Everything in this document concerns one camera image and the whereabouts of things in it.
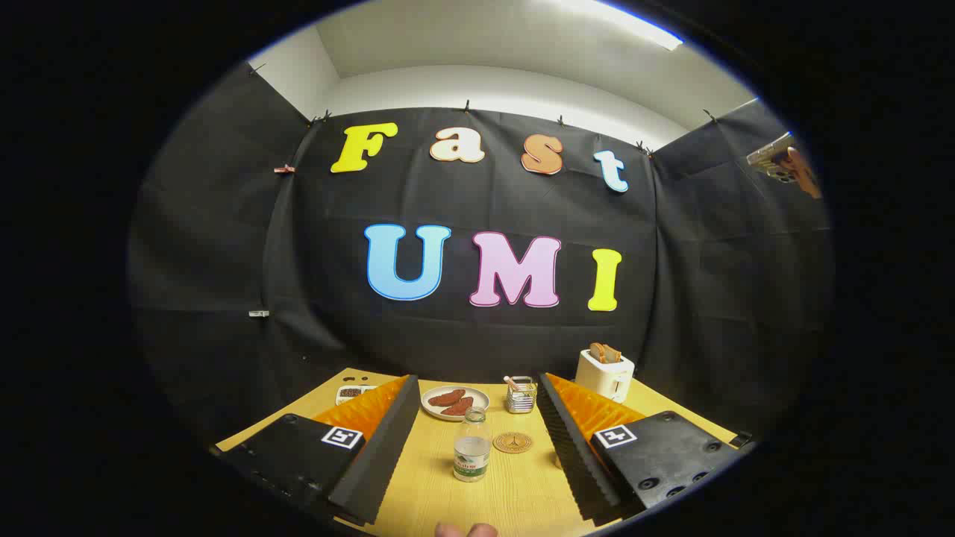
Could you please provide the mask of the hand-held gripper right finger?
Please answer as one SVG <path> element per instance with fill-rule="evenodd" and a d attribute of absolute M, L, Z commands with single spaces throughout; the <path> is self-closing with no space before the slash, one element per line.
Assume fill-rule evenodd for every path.
<path fill-rule="evenodd" d="M 691 492 L 749 451 L 679 412 L 643 415 L 558 375 L 539 376 L 538 405 L 583 519 L 625 520 Z"/>

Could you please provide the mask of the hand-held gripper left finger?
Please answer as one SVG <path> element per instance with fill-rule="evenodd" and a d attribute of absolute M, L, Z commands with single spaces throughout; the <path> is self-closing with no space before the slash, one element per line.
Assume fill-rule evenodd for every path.
<path fill-rule="evenodd" d="M 373 524 L 419 396 L 419 378 L 403 375 L 313 417 L 285 412 L 247 439 L 213 448 L 213 456 L 319 520 Z"/>

